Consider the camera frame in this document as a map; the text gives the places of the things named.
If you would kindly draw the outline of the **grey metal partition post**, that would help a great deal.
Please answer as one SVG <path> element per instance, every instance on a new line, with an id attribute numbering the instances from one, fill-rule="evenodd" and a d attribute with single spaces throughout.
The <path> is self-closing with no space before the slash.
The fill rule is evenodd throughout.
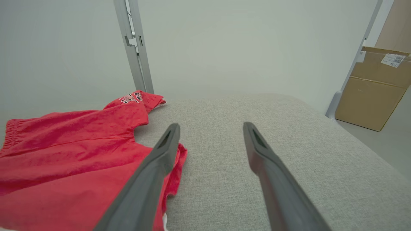
<path id="1" fill-rule="evenodd" d="M 148 63 L 148 54 L 146 50 L 146 42 L 143 34 L 141 15 L 138 6 L 138 0 L 128 0 L 130 14 L 135 31 L 135 39 L 137 42 L 138 55 L 140 56 L 141 71 L 145 83 L 145 91 L 154 94 L 153 82 Z"/>
<path id="2" fill-rule="evenodd" d="M 113 0 L 113 2 L 135 87 L 137 90 L 146 91 L 144 78 L 140 68 L 140 63 L 138 61 L 136 46 L 130 43 L 134 37 L 129 21 L 129 12 L 127 10 L 126 0 Z"/>

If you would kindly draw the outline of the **brown cardboard box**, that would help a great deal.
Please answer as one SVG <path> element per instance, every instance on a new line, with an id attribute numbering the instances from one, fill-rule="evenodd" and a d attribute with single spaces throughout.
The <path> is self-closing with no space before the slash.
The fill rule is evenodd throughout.
<path id="1" fill-rule="evenodd" d="M 386 54 L 407 57 L 395 68 L 381 63 Z M 335 118 L 379 132 L 410 85 L 410 53 L 363 47 L 343 90 Z"/>

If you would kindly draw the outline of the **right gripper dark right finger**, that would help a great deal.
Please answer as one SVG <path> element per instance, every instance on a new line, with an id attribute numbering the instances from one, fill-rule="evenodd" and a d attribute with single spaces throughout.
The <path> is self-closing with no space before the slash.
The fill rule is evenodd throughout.
<path id="1" fill-rule="evenodd" d="M 258 176 L 272 231 L 331 231 L 257 127 L 243 125 L 249 166 Z"/>

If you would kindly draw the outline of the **red shorts white trim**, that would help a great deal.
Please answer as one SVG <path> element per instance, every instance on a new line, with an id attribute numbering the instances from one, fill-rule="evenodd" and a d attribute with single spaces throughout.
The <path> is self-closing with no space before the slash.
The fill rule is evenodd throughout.
<path id="1" fill-rule="evenodd" d="M 135 142 L 135 128 L 165 103 L 138 90 L 102 110 L 9 120 L 0 231 L 92 231 L 152 150 Z"/>

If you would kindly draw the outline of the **light grey partition post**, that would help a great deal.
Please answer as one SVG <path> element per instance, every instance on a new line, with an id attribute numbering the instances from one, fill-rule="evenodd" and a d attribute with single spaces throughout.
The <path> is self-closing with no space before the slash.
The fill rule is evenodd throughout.
<path id="1" fill-rule="evenodd" d="M 348 83 L 349 77 L 351 76 L 351 73 L 355 67 L 355 64 L 357 63 L 356 61 L 358 57 L 360 56 L 360 52 L 362 51 L 363 46 L 371 45 L 372 47 L 374 47 L 376 45 L 376 42 L 378 41 L 378 38 L 381 34 L 382 28 L 384 27 L 384 24 L 386 22 L 386 19 L 389 15 L 389 12 L 392 8 L 393 3 L 394 3 L 394 0 L 377 0 L 376 7 L 372 14 L 371 20 L 365 31 L 363 40 L 361 41 L 361 44 L 354 56 L 354 60 L 348 71 L 345 81 L 341 89 L 335 92 L 333 99 L 325 113 L 325 116 L 330 118 L 331 120 L 335 120 L 335 112 L 341 100 L 343 90 L 345 89 L 345 86 Z"/>

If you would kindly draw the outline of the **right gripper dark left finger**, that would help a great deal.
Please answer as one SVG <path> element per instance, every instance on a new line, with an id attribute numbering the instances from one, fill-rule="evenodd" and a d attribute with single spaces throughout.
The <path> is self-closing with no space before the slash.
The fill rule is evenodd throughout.
<path id="1" fill-rule="evenodd" d="M 93 231 L 152 231 L 163 181 L 173 169 L 180 126 L 171 124 Z"/>

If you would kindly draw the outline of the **white shipping label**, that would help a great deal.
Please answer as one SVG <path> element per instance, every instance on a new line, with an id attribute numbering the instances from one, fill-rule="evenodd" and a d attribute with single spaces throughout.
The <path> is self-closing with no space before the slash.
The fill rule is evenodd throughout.
<path id="1" fill-rule="evenodd" d="M 406 55 L 386 54 L 382 59 L 381 63 L 397 68 L 406 57 Z"/>

